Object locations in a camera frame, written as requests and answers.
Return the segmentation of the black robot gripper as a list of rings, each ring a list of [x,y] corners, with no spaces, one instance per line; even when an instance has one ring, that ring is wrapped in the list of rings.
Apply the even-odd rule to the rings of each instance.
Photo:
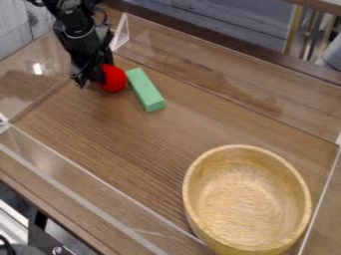
[[[110,29],[94,29],[82,37],[62,34],[62,45],[71,57],[71,79],[79,88],[89,82],[102,84],[106,81],[101,66],[115,63],[110,48],[113,39]]]

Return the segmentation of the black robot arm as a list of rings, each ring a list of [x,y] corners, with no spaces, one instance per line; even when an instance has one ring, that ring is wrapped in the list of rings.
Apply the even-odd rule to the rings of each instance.
[[[71,79],[78,87],[106,81],[103,64],[114,64],[109,15],[98,6],[105,0],[27,0],[55,17],[54,33],[71,57]]]

